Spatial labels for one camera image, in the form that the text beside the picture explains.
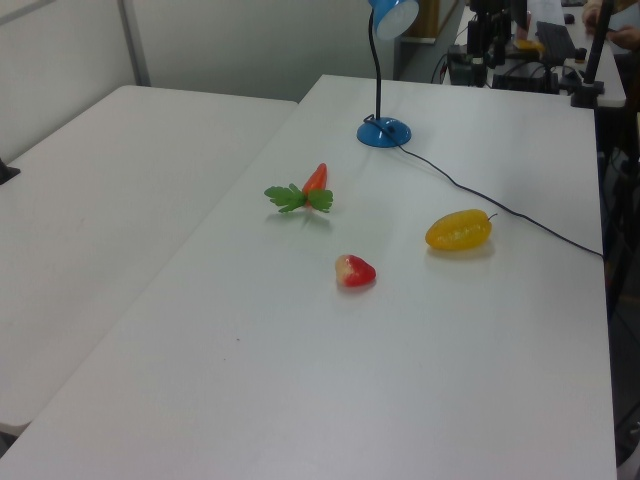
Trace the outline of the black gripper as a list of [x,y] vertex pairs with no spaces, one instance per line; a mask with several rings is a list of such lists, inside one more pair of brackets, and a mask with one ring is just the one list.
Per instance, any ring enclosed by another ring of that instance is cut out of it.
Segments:
[[486,65],[483,57],[492,46],[492,67],[505,64],[505,43],[511,36],[510,2],[502,0],[471,0],[475,17],[468,22],[468,53],[471,59],[473,86],[486,85]]

